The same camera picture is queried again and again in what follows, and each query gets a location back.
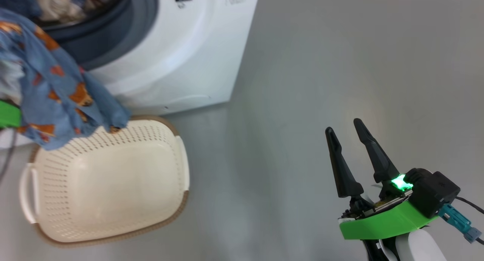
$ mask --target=wire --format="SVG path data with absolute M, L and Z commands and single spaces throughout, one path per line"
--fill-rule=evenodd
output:
M 12 156 L 14 155 L 15 142 L 17 141 L 17 131 L 15 131 L 15 129 L 13 130 L 14 131 L 12 131 L 12 142 L 10 143 L 10 149 L 8 149 L 7 157 L 5 157 L 5 162 L 3 163 L 2 171 L 0 172 L 0 185 L 2 184 L 3 177 L 5 176 Z
M 466 204 L 469 204 L 470 206 L 474 207 L 477 211 L 479 211 L 479 212 L 481 212 L 481 213 L 484 214 L 484 209 L 482 209 L 481 207 L 479 207 L 479 206 L 473 204 L 472 202 L 466 200 L 465 198 L 463 198 L 463 197 L 455 197 L 455 199 L 458 199 L 460 201 L 465 202 Z

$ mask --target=green bracket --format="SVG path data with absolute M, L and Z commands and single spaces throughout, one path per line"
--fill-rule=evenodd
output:
M 20 109 L 7 102 L 0 101 L 0 128 L 20 127 Z
M 364 219 L 342 222 L 339 225 L 344 239 L 385 239 L 409 233 L 438 218 L 428 219 L 408 201 L 396 207 Z

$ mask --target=laundry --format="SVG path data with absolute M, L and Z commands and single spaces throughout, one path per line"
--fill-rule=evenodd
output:
M 0 8 L 9 9 L 31 20 L 62 23 L 80 20 L 110 0 L 0 0 Z
M 0 8 L 9 9 L 30 19 L 42 15 L 37 0 L 0 0 Z
M 38 0 L 41 21 L 69 22 L 82 19 L 89 11 L 101 8 L 110 0 Z
M 19 64 L 24 73 L 20 133 L 52 150 L 100 125 L 111 133 L 126 127 L 130 112 L 40 27 L 0 9 L 0 32 L 0 61 Z
M 0 99 L 9 99 L 20 105 L 22 92 L 19 79 L 24 76 L 22 65 L 0 60 Z

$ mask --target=blue cloth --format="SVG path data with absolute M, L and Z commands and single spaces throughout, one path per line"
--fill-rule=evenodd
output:
M 22 65 L 23 133 L 44 149 L 87 137 L 100 125 L 126 127 L 130 113 L 27 18 L 0 9 L 0 59 Z
M 37 0 L 0 0 L 0 8 L 14 11 L 27 18 L 35 18 L 42 15 L 42 10 Z

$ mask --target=laundry basket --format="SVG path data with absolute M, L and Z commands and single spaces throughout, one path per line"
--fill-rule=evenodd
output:
M 98 128 L 55 151 L 35 149 L 20 180 L 20 204 L 46 242 L 79 247 L 171 223 L 189 184 L 178 132 L 163 118 L 144 116 L 114 135 Z

